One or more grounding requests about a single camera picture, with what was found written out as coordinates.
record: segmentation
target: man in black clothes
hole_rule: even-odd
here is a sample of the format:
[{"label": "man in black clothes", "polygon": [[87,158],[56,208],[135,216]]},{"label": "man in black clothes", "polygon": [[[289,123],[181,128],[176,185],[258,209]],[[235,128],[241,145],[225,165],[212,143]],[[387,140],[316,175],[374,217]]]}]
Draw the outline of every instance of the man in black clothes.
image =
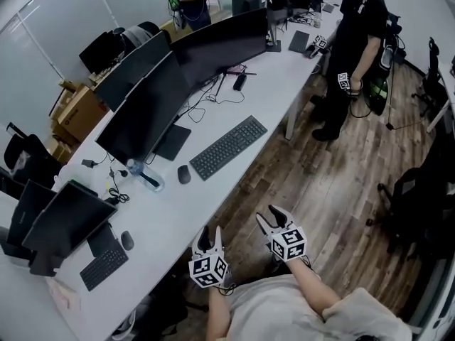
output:
[{"label": "man in black clothes", "polygon": [[332,47],[327,72],[327,94],[316,103],[314,119],[325,120],[324,128],[313,131],[319,141],[335,140],[348,114],[351,97],[338,83],[338,74],[347,72],[351,92],[358,92],[362,79],[378,54],[385,38],[388,12],[384,0],[367,0],[359,12],[363,0],[343,0],[343,20],[336,32],[328,39]]},{"label": "man in black clothes", "polygon": [[209,26],[212,21],[206,0],[179,0],[183,18],[193,31]]}]

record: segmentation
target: backpack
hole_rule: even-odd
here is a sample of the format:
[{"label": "backpack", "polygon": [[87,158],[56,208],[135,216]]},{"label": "backpack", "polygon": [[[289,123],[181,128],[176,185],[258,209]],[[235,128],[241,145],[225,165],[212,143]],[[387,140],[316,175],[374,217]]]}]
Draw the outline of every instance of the backpack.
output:
[{"label": "backpack", "polygon": [[[368,0],[362,0],[358,13],[362,14]],[[370,69],[365,75],[364,93],[367,105],[377,115],[381,115],[387,103],[387,78],[392,71],[393,61],[398,49],[402,27],[398,25],[399,16],[388,13],[385,37]]]}]

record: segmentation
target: black keyboard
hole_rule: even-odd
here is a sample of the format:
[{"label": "black keyboard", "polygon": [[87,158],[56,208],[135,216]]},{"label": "black keyboard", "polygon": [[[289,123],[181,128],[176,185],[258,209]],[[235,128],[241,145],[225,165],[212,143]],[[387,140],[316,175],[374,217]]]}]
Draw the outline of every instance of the black keyboard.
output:
[{"label": "black keyboard", "polygon": [[267,133],[260,122],[248,117],[190,161],[203,180],[217,173],[262,135]]},{"label": "black keyboard", "polygon": [[118,241],[103,255],[97,257],[80,272],[88,291],[93,291],[108,276],[114,273],[128,260],[128,256]]}]

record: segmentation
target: wooden floor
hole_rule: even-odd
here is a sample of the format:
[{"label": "wooden floor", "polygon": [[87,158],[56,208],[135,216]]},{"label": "wooden floor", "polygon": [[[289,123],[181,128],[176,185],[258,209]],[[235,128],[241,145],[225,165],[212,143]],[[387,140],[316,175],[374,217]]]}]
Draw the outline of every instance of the wooden floor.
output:
[{"label": "wooden floor", "polygon": [[[390,116],[395,128],[420,121],[418,99],[411,98],[420,80],[406,65],[395,66]],[[309,99],[323,94],[325,87],[319,75],[307,82],[293,139],[284,139],[283,122],[209,225],[224,229],[225,256],[235,280],[241,282],[263,274],[271,258],[256,212],[270,217],[267,206],[281,206],[304,228],[307,254],[325,283],[342,297],[364,287],[399,315],[421,262],[406,260],[412,249],[398,248],[389,255],[387,235],[380,227],[366,227],[365,222],[388,208],[387,200],[378,194],[378,183],[392,189],[407,169],[420,166],[432,138],[423,124],[387,130],[387,106],[381,117],[349,115],[337,141],[314,141],[311,132],[320,125],[309,119],[314,108]],[[356,116],[368,112],[362,100],[352,109]],[[189,280],[187,284],[188,299],[206,303],[206,291]],[[178,333],[167,340],[204,339],[206,314],[189,313],[178,325]]]}]

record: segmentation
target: desk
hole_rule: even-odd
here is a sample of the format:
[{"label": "desk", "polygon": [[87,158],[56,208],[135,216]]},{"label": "desk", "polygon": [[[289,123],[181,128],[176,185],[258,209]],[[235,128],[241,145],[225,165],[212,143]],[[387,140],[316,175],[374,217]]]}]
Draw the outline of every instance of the desk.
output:
[{"label": "desk", "polygon": [[[255,72],[257,76],[248,76],[242,89],[245,96],[243,103],[204,102],[200,107],[207,112],[199,124],[192,122],[188,115],[183,115],[177,124],[191,129],[192,133],[176,160],[169,162],[156,157],[151,166],[165,180],[163,191],[155,194],[130,177],[117,177],[121,192],[128,194],[131,200],[119,205],[118,213],[110,222],[118,237],[126,230],[132,235],[135,247],[127,252],[129,260],[96,289],[88,292],[79,273],[93,257],[89,246],[83,244],[64,261],[56,276],[80,295],[80,313],[60,309],[79,340],[102,341],[112,334],[215,214],[290,107],[294,109],[295,116],[299,93],[319,61],[307,60],[287,50],[295,31],[306,31],[310,34],[310,41],[318,34],[329,37],[340,18],[339,10],[332,14],[324,12],[320,29],[290,23],[286,33],[279,32],[278,38],[283,46],[281,53],[265,53],[245,63],[247,71]],[[242,99],[239,92],[232,90],[236,78],[226,77],[218,101]],[[190,104],[200,96],[200,92],[193,95],[189,99]],[[191,166],[192,181],[187,185],[178,182],[179,166],[188,165],[193,157],[249,115],[254,115],[268,129],[263,137],[206,182]],[[112,113],[109,113],[97,125],[76,151],[71,163],[81,163],[82,159],[101,161],[105,157],[105,151],[95,143],[95,139],[111,116]],[[101,178],[101,186],[105,186],[102,181],[107,178],[109,165],[109,161],[105,161],[94,169],[94,174]]]},{"label": "desk", "polygon": [[447,91],[447,96],[449,99],[442,107],[441,111],[436,115],[432,123],[427,127],[427,133],[434,129],[436,124],[441,120],[443,115],[446,113],[449,105],[452,106],[452,112],[455,112],[455,77],[451,75],[451,65],[446,63],[439,62],[439,74],[442,77],[442,81],[444,82],[444,86]]}]

